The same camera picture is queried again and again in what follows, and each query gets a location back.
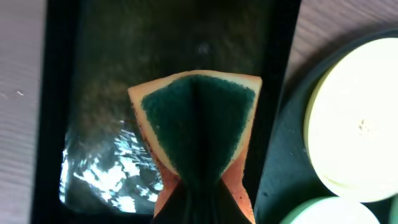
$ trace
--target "dark tray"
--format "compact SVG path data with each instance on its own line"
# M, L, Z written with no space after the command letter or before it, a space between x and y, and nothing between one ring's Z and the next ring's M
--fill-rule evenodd
M101 5L105 2L108 3L106 7ZM142 42L142 45L135 43L137 50L151 50L159 56L149 67L156 69L157 75L132 73L130 78L144 81L193 69L262 77L263 88L243 180L254 205L279 104L299 0L48 0L31 223L149 223L152 218L152 215L108 212L87 215L70 210L59 200L65 133L73 116L70 111L75 106L73 98L76 93L72 89L79 69L76 61L84 61L84 56L80 55L81 43L87 38L84 32L93 29L99 34L109 35L111 39L115 37L113 43L107 43L114 44L114 48L109 48L108 55L115 59L123 58L119 53L125 53L126 49L122 48L118 37L126 33L106 33L103 30L112 28L113 19L126 13L118 10L121 5L126 10L131 7L129 10L140 14L138 20L127 22L145 26L148 19L149 22L159 19L155 26L144 27L147 29L142 29L141 33L128 34L135 35ZM143 5L150 10L140 10ZM86 17L87 12L95 10L114 14L97 19ZM96 25L86 27L90 19ZM97 26L101 24L99 21L103 21L105 26ZM101 44L103 37L91 35L86 41L92 45ZM103 53L95 52L101 46L93 47L91 54Z
M385 30L355 40L317 65L281 105L264 165L255 214L259 223L280 223L301 203L334 196L313 170L303 142L303 120L308 100L322 75L348 52L366 42L398 37L398 30ZM379 219L388 223L391 199L365 203Z

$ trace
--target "round lid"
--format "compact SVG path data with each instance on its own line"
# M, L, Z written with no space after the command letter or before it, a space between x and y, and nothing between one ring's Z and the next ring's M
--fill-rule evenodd
M307 201L290 212L281 224L378 224L379 221L364 205L339 197Z
M309 101L304 138L335 194L373 202L398 192L398 39L364 44L332 67Z

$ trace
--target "sponge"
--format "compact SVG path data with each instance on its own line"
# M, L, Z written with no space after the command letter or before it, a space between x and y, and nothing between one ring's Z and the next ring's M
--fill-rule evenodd
M196 70L128 90L167 182L154 223L254 223L241 181L260 88L259 77Z

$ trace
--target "wood grain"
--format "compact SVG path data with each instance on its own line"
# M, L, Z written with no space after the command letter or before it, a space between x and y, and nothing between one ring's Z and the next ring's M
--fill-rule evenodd
M398 0L302 1L288 87L349 41L398 26ZM45 0L0 1L0 223L28 223L44 9Z

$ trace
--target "sponge edge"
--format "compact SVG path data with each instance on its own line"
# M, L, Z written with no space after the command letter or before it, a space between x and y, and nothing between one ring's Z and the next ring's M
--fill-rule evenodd
M237 144L237 148L234 151L234 154L229 164L224 169L225 171L230 167L230 165L236 160L236 158L240 155L240 153L242 153L243 149L245 149L245 147L247 147L248 145L251 134L252 123L254 119L254 112L256 110L259 91L261 89L261 83L262 83L261 78L250 75L235 74L235 73L223 73L223 72L215 72L209 70L194 70L190 72L177 73L169 77L154 80L128 89L128 93L131 102L133 104L134 111L136 112L137 120L139 121L142 135L146 138L149 147L153 150L153 153L158 157L161 163L163 163L163 165L166 166L166 168L168 168L169 171L171 171L173 174L176 175L178 175L178 173L175 167L172 165L170 159L165 154L164 150L162 150L162 147L160 146L156 138L155 132L147 119L147 115L141 106L141 101L145 96L153 93L154 91L171 84L172 82L178 80L179 78L186 77L189 75L204 75L208 77L219 78L221 80L237 83L239 85L242 85L243 87L252 90L255 94L252 106L248 112L247 123L242 132L241 138Z

